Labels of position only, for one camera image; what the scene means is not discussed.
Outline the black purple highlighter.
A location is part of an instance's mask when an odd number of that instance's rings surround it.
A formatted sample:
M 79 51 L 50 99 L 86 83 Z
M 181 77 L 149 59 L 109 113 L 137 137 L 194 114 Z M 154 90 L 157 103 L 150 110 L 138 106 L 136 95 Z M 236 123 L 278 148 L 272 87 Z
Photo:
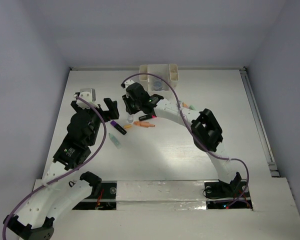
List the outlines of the black purple highlighter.
M 127 131 L 121 126 L 119 125 L 115 120 L 112 120 L 110 122 L 110 124 L 119 132 L 121 133 L 122 135 L 126 135 L 127 134 Z

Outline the black pink highlighter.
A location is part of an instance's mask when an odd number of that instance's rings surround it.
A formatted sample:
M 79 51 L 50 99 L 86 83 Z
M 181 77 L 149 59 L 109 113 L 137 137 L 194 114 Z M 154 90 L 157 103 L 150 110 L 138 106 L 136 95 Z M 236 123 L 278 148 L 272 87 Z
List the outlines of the black pink highlighter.
M 146 115 L 142 115 L 138 118 L 139 121 L 147 121 L 147 120 L 150 120 L 150 119 L 154 119 L 156 118 L 155 115 L 153 114 L 146 114 Z

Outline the clear jar of paperclips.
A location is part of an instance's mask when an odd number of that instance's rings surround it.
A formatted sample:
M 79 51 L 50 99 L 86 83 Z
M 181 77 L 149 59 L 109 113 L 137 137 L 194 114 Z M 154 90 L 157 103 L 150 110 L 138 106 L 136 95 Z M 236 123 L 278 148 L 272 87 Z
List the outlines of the clear jar of paperclips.
M 160 79 L 154 80 L 152 82 L 153 91 L 162 91 L 164 89 L 164 82 Z

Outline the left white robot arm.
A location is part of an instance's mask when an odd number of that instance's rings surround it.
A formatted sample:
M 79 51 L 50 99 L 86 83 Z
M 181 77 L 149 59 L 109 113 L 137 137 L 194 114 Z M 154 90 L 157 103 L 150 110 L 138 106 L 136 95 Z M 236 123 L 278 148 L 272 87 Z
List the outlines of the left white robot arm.
M 102 179 L 90 171 L 79 170 L 103 147 L 107 137 L 106 123 L 120 117 L 118 103 L 104 98 L 107 110 L 87 92 L 77 92 L 71 107 L 75 113 L 41 185 L 25 196 L 3 221 L 2 239 L 10 230 L 23 240 L 49 240 L 57 221 L 81 200 L 97 197 Z

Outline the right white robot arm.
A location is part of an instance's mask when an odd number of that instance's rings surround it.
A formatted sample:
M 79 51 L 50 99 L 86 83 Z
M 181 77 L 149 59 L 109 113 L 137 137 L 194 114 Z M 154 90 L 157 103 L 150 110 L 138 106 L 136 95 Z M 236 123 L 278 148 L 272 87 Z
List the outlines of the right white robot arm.
M 140 83 L 132 80 L 121 84 L 121 87 L 125 89 L 122 100 L 130 115 L 138 112 L 154 114 L 189 130 L 195 146 L 208 155 L 217 172 L 218 181 L 205 188 L 208 198 L 242 198 L 247 185 L 242 184 L 241 174 L 234 169 L 234 159 L 226 155 L 223 130 L 211 110 L 184 108 L 179 102 L 173 103 L 161 95 L 150 95 Z

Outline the yellow highlighter cap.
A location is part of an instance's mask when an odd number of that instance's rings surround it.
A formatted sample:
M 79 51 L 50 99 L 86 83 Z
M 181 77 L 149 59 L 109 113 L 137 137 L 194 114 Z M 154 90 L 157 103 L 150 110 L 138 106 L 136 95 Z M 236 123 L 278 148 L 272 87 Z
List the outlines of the yellow highlighter cap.
M 126 124 L 123 126 L 125 130 L 131 129 L 133 126 L 131 124 Z

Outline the orange highlighter pen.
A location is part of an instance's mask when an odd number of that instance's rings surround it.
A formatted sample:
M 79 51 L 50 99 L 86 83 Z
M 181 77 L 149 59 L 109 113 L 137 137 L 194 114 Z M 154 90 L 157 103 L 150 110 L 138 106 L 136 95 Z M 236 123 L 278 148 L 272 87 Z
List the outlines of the orange highlighter pen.
M 134 121 L 133 124 L 143 128 L 154 128 L 156 126 L 155 124 L 146 121 Z

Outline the green highlighter lower left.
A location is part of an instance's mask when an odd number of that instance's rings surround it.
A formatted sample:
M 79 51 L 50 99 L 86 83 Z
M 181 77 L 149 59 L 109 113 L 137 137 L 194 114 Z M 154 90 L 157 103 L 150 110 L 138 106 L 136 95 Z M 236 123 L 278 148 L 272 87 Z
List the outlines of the green highlighter lower left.
M 112 133 L 109 133 L 108 136 L 109 136 L 109 139 L 111 140 L 111 142 L 115 145 L 115 147 L 117 149 L 122 148 L 120 141 Z

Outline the cream perforated organizer basket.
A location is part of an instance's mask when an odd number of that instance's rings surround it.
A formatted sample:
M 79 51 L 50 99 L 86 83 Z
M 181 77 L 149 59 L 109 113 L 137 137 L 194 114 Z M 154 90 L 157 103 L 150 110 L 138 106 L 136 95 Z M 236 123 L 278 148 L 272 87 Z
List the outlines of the cream perforated organizer basket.
M 179 82 L 178 65 L 170 64 L 143 64 L 139 66 L 139 82 L 146 91 L 152 91 L 152 83 L 154 80 L 159 80 L 154 77 L 156 75 L 167 81 L 173 89 L 176 88 Z M 164 82 L 163 91 L 170 91 L 170 87 Z

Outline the pink highlighter pen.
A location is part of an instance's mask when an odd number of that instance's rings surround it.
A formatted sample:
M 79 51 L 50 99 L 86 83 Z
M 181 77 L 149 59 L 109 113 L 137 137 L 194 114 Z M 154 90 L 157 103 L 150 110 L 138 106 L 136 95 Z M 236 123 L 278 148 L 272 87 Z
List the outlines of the pink highlighter pen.
M 187 108 L 187 109 L 189 108 L 189 106 L 186 103 L 184 103 L 184 102 L 182 102 L 182 107 L 183 108 Z

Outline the mint green cap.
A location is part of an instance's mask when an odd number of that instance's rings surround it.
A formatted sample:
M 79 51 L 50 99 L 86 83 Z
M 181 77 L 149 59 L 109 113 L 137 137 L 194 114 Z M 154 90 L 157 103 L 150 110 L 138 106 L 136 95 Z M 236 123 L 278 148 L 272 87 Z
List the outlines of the mint green cap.
M 191 110 L 194 110 L 194 111 L 196 110 L 195 107 L 194 107 L 193 105 L 190 105 L 189 108 L 190 108 Z

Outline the silver foil strip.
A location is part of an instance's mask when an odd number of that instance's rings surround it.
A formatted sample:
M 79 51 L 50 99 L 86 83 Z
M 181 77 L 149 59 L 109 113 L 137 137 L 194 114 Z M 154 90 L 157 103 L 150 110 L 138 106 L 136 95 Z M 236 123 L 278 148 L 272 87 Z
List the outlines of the silver foil strip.
M 201 211 L 207 209 L 205 183 L 193 180 L 119 181 L 118 211 Z

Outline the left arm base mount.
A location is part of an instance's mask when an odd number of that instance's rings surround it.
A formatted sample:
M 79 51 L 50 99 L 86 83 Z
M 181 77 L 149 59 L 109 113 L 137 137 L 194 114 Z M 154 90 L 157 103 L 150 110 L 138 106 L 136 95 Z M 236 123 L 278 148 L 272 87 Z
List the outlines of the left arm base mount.
M 79 202 L 73 210 L 116 210 L 117 209 L 117 182 L 106 181 L 101 183 L 101 189 L 96 196 L 88 196 Z

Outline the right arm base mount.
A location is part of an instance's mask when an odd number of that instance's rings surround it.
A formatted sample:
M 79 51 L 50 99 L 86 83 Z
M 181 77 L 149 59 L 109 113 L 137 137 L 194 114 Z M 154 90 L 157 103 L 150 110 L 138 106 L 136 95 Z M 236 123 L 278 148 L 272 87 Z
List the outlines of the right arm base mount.
M 235 191 L 226 190 L 221 182 L 208 181 L 204 183 L 202 195 L 208 210 L 253 209 L 246 181 L 242 181 Z

